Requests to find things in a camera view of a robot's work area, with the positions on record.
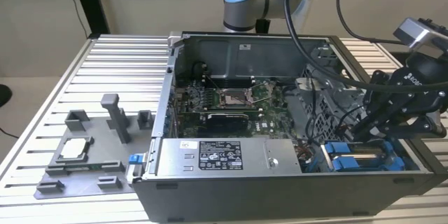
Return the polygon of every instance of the white wall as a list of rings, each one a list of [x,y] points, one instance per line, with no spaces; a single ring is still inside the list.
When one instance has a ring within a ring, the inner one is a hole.
[[[448,0],[341,0],[341,10],[352,31],[365,37],[394,39],[392,33],[409,16],[448,25]],[[301,32],[349,37],[337,18],[336,0],[312,0]]]
[[[221,0],[102,0],[110,30],[121,34],[166,35],[170,30],[220,31]],[[353,31],[393,38],[406,16],[430,17],[448,25],[446,0],[341,0]],[[334,0],[312,0],[302,33],[346,36]],[[285,33],[273,20],[272,33]],[[0,0],[0,76],[60,75],[84,35],[72,0]]]
[[[0,76],[61,75],[84,42],[72,0],[0,0]]]

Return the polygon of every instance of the aluminum table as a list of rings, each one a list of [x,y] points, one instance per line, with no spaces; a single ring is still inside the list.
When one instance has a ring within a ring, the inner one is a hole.
[[[341,39],[368,74],[393,72],[401,65],[376,44]],[[166,37],[101,35],[89,39],[17,143],[0,164],[0,223],[150,223],[136,194],[112,194],[36,200],[33,193],[65,131],[69,110],[106,116],[100,106],[104,93],[120,95],[126,115],[156,112],[164,67]],[[448,125],[446,115],[441,119]],[[448,166],[448,142],[425,140]],[[397,200],[374,217],[325,220],[270,220],[252,223],[448,223],[448,181],[421,196]]]

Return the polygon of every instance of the black cable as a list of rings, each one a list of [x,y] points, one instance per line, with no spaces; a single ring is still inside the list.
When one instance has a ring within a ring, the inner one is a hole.
[[[5,135],[8,135],[8,136],[10,136],[10,137],[13,137],[16,139],[18,139],[18,137],[16,135],[12,135],[8,132],[5,132],[2,128],[0,128],[0,131],[2,132],[2,134],[5,134]]]
[[[78,10],[77,10],[77,5],[76,5],[76,1],[73,0],[73,5],[74,5],[74,10],[76,10],[76,16],[77,16],[77,20],[81,24],[81,27],[82,27],[82,30],[84,30],[84,35],[85,35],[85,39],[88,38],[86,36],[86,31],[85,31],[85,27],[84,27],[84,24],[82,24],[82,21],[81,21],[81,17],[78,16]]]
[[[316,120],[317,120],[317,115],[316,115],[316,103],[317,103],[317,94],[316,94],[316,87],[314,87],[314,82],[310,78],[312,73],[308,76],[308,80],[310,81],[310,87],[312,87],[312,107],[310,107],[310,117],[308,119],[306,125],[305,125],[305,136],[308,138],[308,143],[309,144],[314,144],[316,146],[320,145],[320,143],[314,140],[314,124],[316,124]],[[309,133],[309,126],[310,126],[310,122],[313,122],[313,127]]]
[[[389,93],[408,93],[408,92],[428,92],[428,91],[438,91],[438,90],[446,90],[448,89],[448,82],[440,82],[434,84],[425,84],[425,85],[410,85],[410,86],[397,86],[397,85],[380,85],[380,84],[370,84],[360,81],[354,81],[349,78],[345,78],[328,70],[325,67],[322,67],[314,59],[310,57],[309,53],[304,49],[300,41],[298,41],[298,35],[296,33],[294,25],[292,23],[290,18],[290,8],[289,8],[289,0],[284,0],[284,13],[285,13],[285,19],[286,19],[286,26],[288,31],[292,37],[292,41],[294,43],[294,46],[302,55],[302,57],[308,60],[308,63],[312,65],[313,68],[317,69],[318,72],[321,72],[328,78],[333,79],[334,81],[341,82],[345,85],[353,86],[360,89],[372,90],[377,92],[389,92]]]
[[[336,0],[337,16],[338,16],[338,20],[341,21],[341,24],[344,26],[344,29],[349,33],[349,35],[352,35],[354,38],[357,38],[360,40],[366,40],[372,43],[388,43],[388,44],[404,45],[402,42],[400,42],[397,40],[368,38],[368,37],[362,37],[362,36],[357,35],[356,33],[353,33],[353,31],[349,29],[349,27],[345,23],[344,17],[342,17],[341,3],[340,2],[341,2],[341,0]]]
[[[336,128],[334,128],[336,131],[341,128],[342,123],[344,123],[344,120],[345,120],[345,118],[348,117],[348,115],[350,115],[356,110],[358,110],[358,109],[362,108],[364,106],[365,106],[365,105],[362,104],[362,105],[354,107],[353,109],[350,109],[350,110],[342,115],[342,117],[341,117],[341,119],[340,119],[340,121],[338,121],[338,124],[337,124],[337,126],[336,126]]]
[[[201,63],[202,65],[205,65],[205,62],[201,61],[201,60],[197,60],[197,61],[193,62],[193,64],[190,65],[190,72],[189,72],[189,78],[190,79],[194,79],[194,67],[196,67],[196,65],[198,63]]]

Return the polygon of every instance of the motherboard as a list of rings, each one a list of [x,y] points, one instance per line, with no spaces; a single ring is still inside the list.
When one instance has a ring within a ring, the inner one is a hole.
[[[296,138],[276,80],[253,79],[248,88],[221,88],[216,82],[192,81],[176,89],[178,137]]]

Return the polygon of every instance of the warning label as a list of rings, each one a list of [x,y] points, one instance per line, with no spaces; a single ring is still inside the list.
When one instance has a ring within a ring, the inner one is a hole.
[[[201,170],[242,170],[242,151],[237,141],[201,141],[198,157]]]

